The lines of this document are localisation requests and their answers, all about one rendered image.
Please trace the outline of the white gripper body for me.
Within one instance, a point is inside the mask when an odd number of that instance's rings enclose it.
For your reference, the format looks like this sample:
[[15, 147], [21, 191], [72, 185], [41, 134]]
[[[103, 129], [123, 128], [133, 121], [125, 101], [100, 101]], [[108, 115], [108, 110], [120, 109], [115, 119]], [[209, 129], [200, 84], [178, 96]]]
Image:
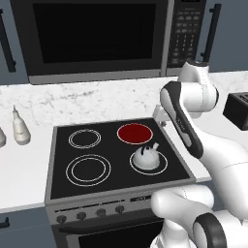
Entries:
[[169, 121], [169, 117], [161, 105], [155, 107], [153, 118], [162, 127], [165, 127]]

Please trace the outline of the black glass stove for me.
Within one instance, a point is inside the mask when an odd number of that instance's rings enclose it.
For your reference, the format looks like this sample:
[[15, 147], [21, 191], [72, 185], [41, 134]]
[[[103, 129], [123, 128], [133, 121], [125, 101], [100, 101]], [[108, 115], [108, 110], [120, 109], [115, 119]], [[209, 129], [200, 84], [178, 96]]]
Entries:
[[[117, 130], [130, 123], [146, 125], [152, 130], [153, 138], [144, 144], [123, 142]], [[159, 144], [159, 167], [155, 170], [136, 167], [135, 152], [155, 142]], [[57, 126], [53, 129], [50, 149], [46, 213], [51, 228], [161, 219], [151, 211], [152, 193], [195, 182], [170, 138], [153, 118]], [[125, 207], [121, 214], [115, 212], [118, 205]], [[106, 210], [105, 217], [97, 216], [100, 208]], [[83, 221], [77, 219], [79, 212], [86, 213]], [[67, 217], [64, 224], [56, 221], [59, 215]]]

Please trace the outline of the white kettle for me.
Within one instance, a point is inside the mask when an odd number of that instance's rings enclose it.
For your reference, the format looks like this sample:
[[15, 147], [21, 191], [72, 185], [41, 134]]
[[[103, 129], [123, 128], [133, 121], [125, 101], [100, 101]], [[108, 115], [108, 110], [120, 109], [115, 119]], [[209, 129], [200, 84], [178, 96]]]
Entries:
[[134, 165], [141, 170], [152, 171], [159, 167], [160, 158], [157, 148], [159, 144], [155, 142], [152, 146], [142, 146], [134, 155]]

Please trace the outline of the black toaster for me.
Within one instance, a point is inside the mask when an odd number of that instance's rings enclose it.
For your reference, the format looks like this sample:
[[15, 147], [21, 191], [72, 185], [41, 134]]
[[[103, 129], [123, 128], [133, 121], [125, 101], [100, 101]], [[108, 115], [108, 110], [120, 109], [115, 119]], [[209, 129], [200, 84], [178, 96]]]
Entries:
[[241, 131], [248, 131], [248, 92], [230, 93], [223, 115]]

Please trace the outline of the black and grey microwave oven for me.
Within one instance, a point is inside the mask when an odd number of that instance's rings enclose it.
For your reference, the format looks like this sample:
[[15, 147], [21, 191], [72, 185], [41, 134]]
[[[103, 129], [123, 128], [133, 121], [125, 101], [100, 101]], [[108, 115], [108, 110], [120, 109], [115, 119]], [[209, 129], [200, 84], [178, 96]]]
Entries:
[[179, 74], [206, 0], [10, 0], [32, 84]]

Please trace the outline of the blue-grey cupboard door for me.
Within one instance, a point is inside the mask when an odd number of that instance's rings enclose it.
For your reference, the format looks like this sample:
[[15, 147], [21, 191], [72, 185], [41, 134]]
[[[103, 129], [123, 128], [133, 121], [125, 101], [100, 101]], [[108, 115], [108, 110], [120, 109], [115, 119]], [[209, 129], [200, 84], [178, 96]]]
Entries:
[[29, 80], [24, 65], [10, 0], [0, 0], [0, 9], [3, 10], [3, 21], [15, 61], [15, 72], [10, 73], [7, 68], [2, 46], [0, 45], [0, 85], [28, 83]]
[[206, 0], [197, 59], [202, 61], [212, 13], [221, 4], [216, 33], [209, 58], [209, 71], [248, 71], [248, 0]]

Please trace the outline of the black oven door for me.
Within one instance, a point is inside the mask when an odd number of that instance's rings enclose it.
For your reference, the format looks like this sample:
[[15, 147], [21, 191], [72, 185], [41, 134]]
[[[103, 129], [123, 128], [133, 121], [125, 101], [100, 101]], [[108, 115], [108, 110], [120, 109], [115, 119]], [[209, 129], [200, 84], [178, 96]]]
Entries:
[[66, 234], [58, 229], [68, 225], [54, 225], [53, 236], [57, 248], [149, 248], [159, 234], [161, 224], [149, 224], [119, 230], [89, 234]]

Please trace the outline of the white bottle with thin neck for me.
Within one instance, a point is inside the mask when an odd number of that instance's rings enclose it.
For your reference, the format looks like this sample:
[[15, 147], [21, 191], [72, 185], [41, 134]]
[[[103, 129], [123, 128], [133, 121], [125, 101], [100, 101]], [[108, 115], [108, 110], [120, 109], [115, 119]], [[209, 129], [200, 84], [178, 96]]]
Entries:
[[16, 108], [13, 109], [13, 129], [14, 129], [14, 138], [19, 145], [26, 145], [31, 140], [31, 134], [24, 122], [20, 117]]

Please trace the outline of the pale grey rounded shaker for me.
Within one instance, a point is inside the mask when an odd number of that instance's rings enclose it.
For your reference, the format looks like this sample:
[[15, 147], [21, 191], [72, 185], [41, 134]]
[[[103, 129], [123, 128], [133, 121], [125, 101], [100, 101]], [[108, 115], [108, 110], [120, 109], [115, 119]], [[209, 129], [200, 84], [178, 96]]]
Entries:
[[4, 134], [3, 130], [0, 127], [0, 148], [3, 147], [6, 144], [7, 137]]

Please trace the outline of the blue-grey drawer front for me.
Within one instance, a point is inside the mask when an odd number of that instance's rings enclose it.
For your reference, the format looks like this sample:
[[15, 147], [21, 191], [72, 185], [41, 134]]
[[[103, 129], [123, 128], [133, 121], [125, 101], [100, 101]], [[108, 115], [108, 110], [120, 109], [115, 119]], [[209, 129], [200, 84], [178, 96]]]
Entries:
[[0, 229], [0, 248], [57, 248], [44, 207], [0, 213], [0, 223], [6, 217], [10, 226]]

